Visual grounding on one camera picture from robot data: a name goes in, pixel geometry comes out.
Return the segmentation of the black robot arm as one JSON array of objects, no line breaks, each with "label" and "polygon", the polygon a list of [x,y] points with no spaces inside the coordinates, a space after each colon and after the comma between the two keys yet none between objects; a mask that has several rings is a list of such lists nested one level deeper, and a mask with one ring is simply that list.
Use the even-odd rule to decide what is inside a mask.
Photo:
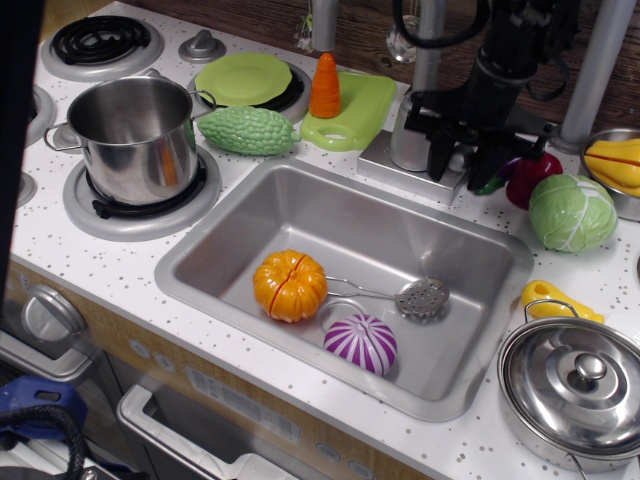
[{"label": "black robot arm", "polygon": [[402,4],[393,4],[399,33],[421,49],[442,49],[485,35],[469,77],[451,90],[418,90],[405,122],[429,141],[426,173],[439,181],[455,146],[472,146],[467,186],[484,187],[514,158],[538,161],[553,130],[543,118],[517,104],[542,64],[570,76],[562,58],[580,30],[577,1],[479,1],[471,25],[449,37],[427,39],[410,33]]}]

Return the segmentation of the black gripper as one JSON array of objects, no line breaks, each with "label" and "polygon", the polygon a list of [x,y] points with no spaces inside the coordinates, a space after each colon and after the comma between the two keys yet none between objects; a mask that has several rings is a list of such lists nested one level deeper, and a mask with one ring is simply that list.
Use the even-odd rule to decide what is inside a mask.
[{"label": "black gripper", "polygon": [[457,143],[477,146],[467,188],[477,191],[518,156],[537,158],[550,139],[550,123],[517,104],[505,93],[472,92],[467,88],[414,93],[414,102],[432,112],[427,174],[444,176]]}]

